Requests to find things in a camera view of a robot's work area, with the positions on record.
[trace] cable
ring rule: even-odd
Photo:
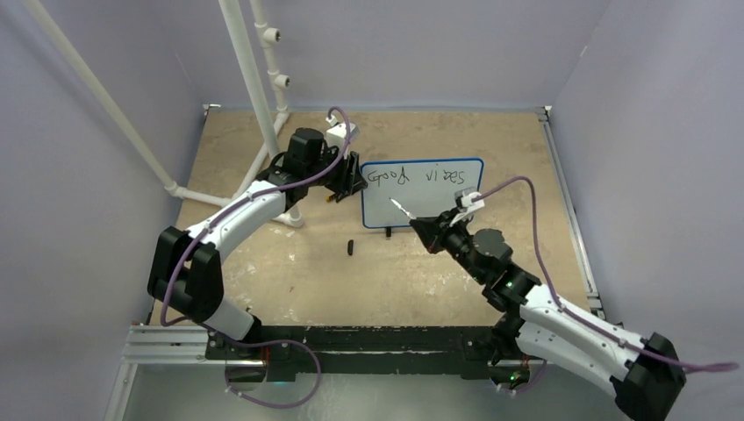
[[[219,224],[220,221],[227,218],[227,216],[235,212],[237,209],[239,209],[246,203],[253,201],[255,198],[267,195],[269,193],[274,193],[276,191],[285,191],[288,189],[294,189],[296,187],[301,187],[301,186],[304,186],[305,184],[310,184],[311,182],[315,182],[321,177],[330,173],[331,170],[333,170],[333,168],[335,168],[336,165],[338,165],[339,162],[341,162],[341,159],[343,159],[344,153],[348,149],[349,143],[351,143],[351,130],[350,130],[351,121],[349,120],[348,115],[341,108],[337,106],[333,106],[331,107],[330,110],[328,110],[328,117],[330,117],[334,111],[337,111],[343,117],[344,123],[347,126],[347,133],[346,133],[346,137],[344,138],[344,145],[341,147],[341,150],[336,155],[336,158],[333,160],[333,162],[331,162],[331,164],[328,165],[328,167],[324,168],[319,173],[311,177],[308,177],[300,182],[293,182],[293,183],[286,184],[283,186],[275,186],[269,189],[257,191],[253,195],[246,195],[239,201],[224,208],[216,217],[214,217],[214,219],[211,222],[209,222],[206,225],[206,227],[201,232],[199,232],[196,235],[196,237],[194,237],[194,239],[189,243],[189,245],[186,247],[186,250],[183,251],[183,254],[178,259],[178,262],[175,264],[175,268],[173,269],[173,274],[171,274],[170,279],[168,279],[168,286],[166,287],[165,296],[162,299],[162,308],[161,308],[161,317],[160,317],[161,325],[167,327],[167,326],[172,326],[172,325],[175,325],[176,323],[182,322],[183,320],[186,320],[186,317],[179,317],[173,320],[166,320],[166,315],[168,313],[168,305],[170,304],[170,297],[173,295],[173,288],[175,286],[175,281],[178,279],[178,275],[181,273],[183,264],[189,258],[191,253],[194,251],[194,248],[197,247],[199,242],[204,238],[205,235],[207,235],[209,231],[211,231],[212,228],[214,228],[215,225]],[[212,329],[211,327],[207,325],[203,325],[203,324],[199,324],[199,325],[201,325],[205,329]],[[242,397],[244,399],[247,399],[248,401],[251,401],[253,403],[258,403],[259,405],[265,406],[268,408],[287,409],[287,408],[295,408],[309,401],[310,398],[312,398],[313,395],[315,395],[315,392],[318,391],[318,387],[320,386],[320,379],[322,377],[322,374],[320,372],[320,361],[318,360],[318,356],[315,355],[315,353],[307,345],[297,342],[295,340],[288,340],[288,339],[270,340],[269,342],[261,342],[261,343],[256,343],[256,344],[245,344],[243,342],[239,342],[238,340],[232,339],[221,332],[220,334],[224,337],[225,341],[227,341],[228,343],[234,346],[240,346],[244,348],[255,348],[258,346],[271,346],[271,345],[278,345],[278,344],[289,344],[289,345],[299,346],[312,357],[313,361],[315,362],[315,367],[318,370],[318,377],[316,378],[315,385],[312,387],[312,390],[310,391],[310,393],[308,393],[307,396],[305,396],[304,398],[294,403],[271,403],[271,402],[262,401],[261,399],[256,399],[248,395],[243,395],[242,392],[235,390],[228,382],[227,383],[228,390],[232,391],[233,394],[235,394],[236,396]],[[227,374],[225,373],[225,381],[227,380],[228,380]]]
[[[547,272],[547,268],[545,267],[545,262],[543,261],[542,255],[540,254],[540,244],[537,239],[537,198],[535,196],[535,187],[534,187],[533,182],[529,178],[523,175],[519,175],[519,176],[511,178],[510,180],[502,182],[501,184],[497,185],[495,188],[485,192],[483,195],[475,199],[475,201],[477,202],[477,201],[483,200],[486,197],[491,196],[494,193],[498,192],[499,190],[505,188],[506,186],[513,184],[515,182],[518,182],[518,181],[526,182],[530,186],[530,196],[532,198],[532,211],[533,211],[533,244],[534,244],[534,249],[535,249],[535,257],[537,257],[538,264],[540,264],[540,270],[542,271],[542,274],[545,276],[545,283],[548,289],[550,289],[550,296],[555,300],[555,305],[557,305],[558,308],[565,311],[566,314],[568,314],[576,322],[580,323],[581,325],[584,325],[585,327],[588,327],[594,332],[601,334],[602,336],[612,340],[613,342],[616,342],[618,345],[627,347],[628,349],[631,349],[635,351],[636,353],[645,355],[649,358],[658,360],[665,364],[681,367],[685,371],[685,373],[688,373],[688,374],[701,372],[701,371],[708,372],[708,373],[720,373],[720,372],[726,372],[726,371],[734,371],[739,368],[739,364],[733,361],[716,362],[712,364],[699,365],[699,364],[690,364],[687,362],[681,362],[679,360],[674,360],[669,357],[659,355],[658,353],[653,353],[651,351],[648,351],[646,349],[643,349],[636,345],[628,343],[627,341],[613,335],[611,332],[606,331],[602,327],[591,323],[590,320],[582,318],[580,315],[576,314],[574,311],[569,309],[562,302],[561,298],[558,296],[558,293],[555,291],[553,280],[550,278],[550,275]]]

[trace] whiteboard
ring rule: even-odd
[[[368,187],[361,191],[361,221],[367,228],[409,226],[394,198],[416,217],[436,217],[454,208],[454,193],[480,189],[483,160],[371,161],[361,165]]]

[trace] floor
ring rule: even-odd
[[[530,177],[537,189],[540,250],[547,268],[559,293],[588,309],[561,189],[533,113],[349,116],[361,128],[354,150],[362,162],[476,156],[485,162],[482,191],[514,175]],[[324,131],[323,113],[292,113],[280,133],[280,146],[298,127]],[[212,113],[189,188],[232,196],[260,147],[253,113]],[[328,194],[315,188],[300,202],[304,227],[266,224],[227,258],[225,292],[232,300],[251,307],[267,325],[493,325],[498,320],[479,285],[446,253],[428,254],[410,229],[396,230],[386,239],[383,230],[362,226],[358,196],[327,203]],[[193,225],[217,210],[184,201],[176,226]],[[485,227],[503,231],[513,259],[543,277],[534,257],[526,185],[513,185],[488,200],[470,231]],[[347,255],[350,239],[353,256]]]

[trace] brown table surface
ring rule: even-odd
[[[514,175],[537,189],[540,250],[559,293],[588,309],[562,193],[540,123],[532,113],[350,112],[361,129],[353,144],[362,162],[477,156],[481,191]],[[286,147],[298,127],[325,131],[324,113],[295,112],[279,135]],[[230,197],[261,147],[252,112],[213,112],[207,119],[189,189]],[[323,188],[299,203],[305,225],[261,227],[225,261],[226,294],[267,325],[493,325],[499,313],[448,254],[430,255],[410,229],[390,239],[361,224],[359,195],[327,203]],[[185,228],[216,212],[183,202]],[[529,189],[517,183],[492,196],[469,226],[504,232],[513,259],[542,278],[534,257]],[[354,256],[347,242],[354,240]],[[160,302],[154,307],[158,323]],[[169,318],[175,316],[169,312]]]

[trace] gray wall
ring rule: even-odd
[[[552,114],[609,316],[696,362],[744,362],[742,20],[738,0],[614,0]],[[742,402],[741,371],[693,375],[669,419]]]
[[[293,108],[498,109],[553,103],[609,0],[264,3]],[[217,2],[155,5],[199,97],[249,106]]]
[[[147,0],[46,3],[184,181],[200,103]],[[18,4],[0,2],[0,418],[98,420],[180,202]]]

